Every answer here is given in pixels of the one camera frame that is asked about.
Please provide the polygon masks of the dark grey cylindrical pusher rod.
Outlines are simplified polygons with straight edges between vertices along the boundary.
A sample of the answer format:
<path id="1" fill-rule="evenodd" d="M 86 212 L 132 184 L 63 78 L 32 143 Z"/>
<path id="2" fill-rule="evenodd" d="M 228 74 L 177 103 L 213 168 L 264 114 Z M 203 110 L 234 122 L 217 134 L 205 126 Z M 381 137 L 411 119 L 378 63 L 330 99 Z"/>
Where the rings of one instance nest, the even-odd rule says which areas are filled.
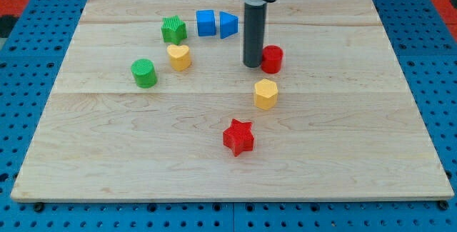
<path id="1" fill-rule="evenodd" d="M 243 64 L 249 68 L 261 65 L 267 4 L 244 5 Z"/>

